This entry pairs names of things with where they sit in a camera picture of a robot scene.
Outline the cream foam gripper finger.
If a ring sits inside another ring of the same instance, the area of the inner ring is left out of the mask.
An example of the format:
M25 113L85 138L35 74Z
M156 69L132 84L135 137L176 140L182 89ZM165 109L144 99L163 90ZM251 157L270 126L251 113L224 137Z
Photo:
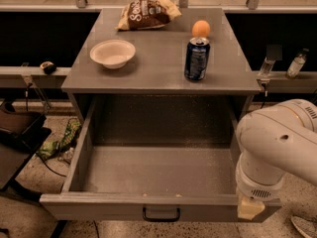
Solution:
M261 201L257 201L244 196L239 190L238 196L238 217L245 220L253 220L256 216L265 210L265 206Z

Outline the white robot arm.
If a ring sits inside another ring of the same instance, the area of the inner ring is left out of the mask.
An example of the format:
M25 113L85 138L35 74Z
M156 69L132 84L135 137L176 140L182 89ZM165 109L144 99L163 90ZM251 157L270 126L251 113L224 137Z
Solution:
M236 165L238 217L252 220L278 197L290 173L317 184L317 108L303 99L245 115L237 127L242 153Z

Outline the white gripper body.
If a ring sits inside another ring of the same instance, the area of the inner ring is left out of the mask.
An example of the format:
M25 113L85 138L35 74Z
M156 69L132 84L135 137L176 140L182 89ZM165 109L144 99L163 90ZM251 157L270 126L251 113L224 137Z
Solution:
M271 201L278 198L284 171L243 152L236 166L237 190L246 198Z

